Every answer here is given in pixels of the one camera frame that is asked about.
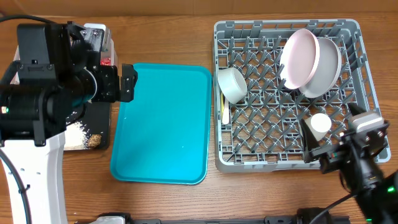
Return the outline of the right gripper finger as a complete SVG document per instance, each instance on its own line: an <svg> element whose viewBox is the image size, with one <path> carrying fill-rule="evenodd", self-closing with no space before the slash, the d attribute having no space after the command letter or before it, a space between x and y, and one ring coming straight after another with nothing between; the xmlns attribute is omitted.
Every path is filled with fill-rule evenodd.
<svg viewBox="0 0 398 224"><path fill-rule="evenodd" d="M309 163L320 157L321 147L304 119L300 120L300 125L303 140L303 160Z"/></svg>
<svg viewBox="0 0 398 224"><path fill-rule="evenodd" d="M358 106L356 103L351 102L348 103L347 105L352 117L366 115L367 113L367 111L364 108Z"/></svg>

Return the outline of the white cup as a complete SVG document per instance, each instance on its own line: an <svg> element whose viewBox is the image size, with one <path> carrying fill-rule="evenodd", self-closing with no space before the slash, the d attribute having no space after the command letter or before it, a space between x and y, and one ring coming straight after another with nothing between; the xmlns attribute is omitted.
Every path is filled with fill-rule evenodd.
<svg viewBox="0 0 398 224"><path fill-rule="evenodd" d="M317 141L325 137L326 133L331 128L331 119L324 113L314 114L310 118L307 118L305 123L310 128Z"/></svg>

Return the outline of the red foil wrapper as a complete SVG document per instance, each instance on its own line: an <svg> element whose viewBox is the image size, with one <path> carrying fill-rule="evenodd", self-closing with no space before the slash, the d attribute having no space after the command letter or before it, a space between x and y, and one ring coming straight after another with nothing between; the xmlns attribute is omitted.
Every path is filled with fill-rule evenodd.
<svg viewBox="0 0 398 224"><path fill-rule="evenodd" d="M111 57L104 57L100 60L101 65L112 66L112 59Z"/></svg>

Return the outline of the grey plate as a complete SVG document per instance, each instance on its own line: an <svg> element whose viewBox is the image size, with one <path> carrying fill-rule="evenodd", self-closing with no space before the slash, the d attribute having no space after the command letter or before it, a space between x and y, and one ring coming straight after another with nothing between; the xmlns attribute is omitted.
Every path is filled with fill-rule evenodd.
<svg viewBox="0 0 398 224"><path fill-rule="evenodd" d="M330 39L319 38L320 59L312 79L299 88L307 98L317 98L328 92L336 83L341 71L341 52Z"/></svg>

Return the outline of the brown food scrap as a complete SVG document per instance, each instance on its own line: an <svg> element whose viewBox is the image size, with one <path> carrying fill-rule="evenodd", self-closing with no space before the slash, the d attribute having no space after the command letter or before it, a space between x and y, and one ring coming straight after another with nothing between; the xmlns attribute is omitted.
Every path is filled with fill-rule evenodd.
<svg viewBox="0 0 398 224"><path fill-rule="evenodd" d="M86 146L89 149L94 149L98 147L101 144L101 135L100 134L93 134L91 137L87 140Z"/></svg>

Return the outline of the white rice portion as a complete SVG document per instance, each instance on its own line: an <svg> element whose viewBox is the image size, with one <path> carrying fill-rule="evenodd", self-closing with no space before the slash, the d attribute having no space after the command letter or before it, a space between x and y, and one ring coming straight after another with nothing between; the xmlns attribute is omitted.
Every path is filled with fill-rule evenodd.
<svg viewBox="0 0 398 224"><path fill-rule="evenodd" d="M82 121L76 121L73 124L67 126L65 131L65 151L77 151L88 149L89 131Z"/></svg>

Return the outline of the pink plate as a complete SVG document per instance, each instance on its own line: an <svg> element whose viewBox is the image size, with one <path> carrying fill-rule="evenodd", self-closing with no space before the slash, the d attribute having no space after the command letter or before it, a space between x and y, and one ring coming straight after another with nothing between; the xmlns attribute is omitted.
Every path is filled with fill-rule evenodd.
<svg viewBox="0 0 398 224"><path fill-rule="evenodd" d="M280 78L284 86L294 90L305 86L314 76L320 60L320 45L307 29L295 31L284 45L280 64Z"/></svg>

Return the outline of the pink fork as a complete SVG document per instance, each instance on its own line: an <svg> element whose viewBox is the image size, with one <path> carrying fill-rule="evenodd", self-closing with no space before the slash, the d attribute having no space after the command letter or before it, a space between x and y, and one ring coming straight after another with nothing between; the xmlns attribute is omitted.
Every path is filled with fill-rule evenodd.
<svg viewBox="0 0 398 224"><path fill-rule="evenodd" d="M224 99L224 108L221 122L224 125L229 124L229 101L226 98Z"/></svg>

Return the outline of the grey bowl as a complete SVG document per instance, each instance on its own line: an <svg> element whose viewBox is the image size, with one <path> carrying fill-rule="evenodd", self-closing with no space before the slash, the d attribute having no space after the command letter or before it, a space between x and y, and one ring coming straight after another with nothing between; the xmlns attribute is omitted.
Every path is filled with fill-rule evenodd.
<svg viewBox="0 0 398 224"><path fill-rule="evenodd" d="M247 84L237 68L219 70L217 80L221 92L230 103L236 104L246 96Z"/></svg>

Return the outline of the yellow spoon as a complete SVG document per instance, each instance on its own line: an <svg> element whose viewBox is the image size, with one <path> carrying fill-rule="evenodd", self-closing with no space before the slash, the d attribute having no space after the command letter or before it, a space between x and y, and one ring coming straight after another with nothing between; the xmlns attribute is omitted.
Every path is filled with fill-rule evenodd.
<svg viewBox="0 0 398 224"><path fill-rule="evenodd" d="M220 112L221 112L221 119L223 118L223 111L224 111L224 96L220 93Z"/></svg>

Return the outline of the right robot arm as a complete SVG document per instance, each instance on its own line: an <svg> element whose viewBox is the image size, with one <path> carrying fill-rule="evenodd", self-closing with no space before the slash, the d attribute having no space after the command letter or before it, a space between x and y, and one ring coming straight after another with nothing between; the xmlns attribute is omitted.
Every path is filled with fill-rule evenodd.
<svg viewBox="0 0 398 224"><path fill-rule="evenodd" d="M328 211L353 197L368 223L397 223L397 173L385 177L375 158L387 147L389 122L379 113L348 103L350 128L339 134L338 143L320 146L310 126L300 120L303 158L319 161L322 174L339 171L349 194L324 208L311 223L325 223Z"/></svg>

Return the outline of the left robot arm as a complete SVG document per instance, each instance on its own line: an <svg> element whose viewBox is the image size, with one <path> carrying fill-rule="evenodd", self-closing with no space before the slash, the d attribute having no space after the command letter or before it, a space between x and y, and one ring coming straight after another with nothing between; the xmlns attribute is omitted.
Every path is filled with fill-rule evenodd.
<svg viewBox="0 0 398 224"><path fill-rule="evenodd" d="M62 161L67 118L88 103L130 102L137 72L103 65L103 24L34 18L17 26L19 59L1 80L1 160L14 223L66 223Z"/></svg>

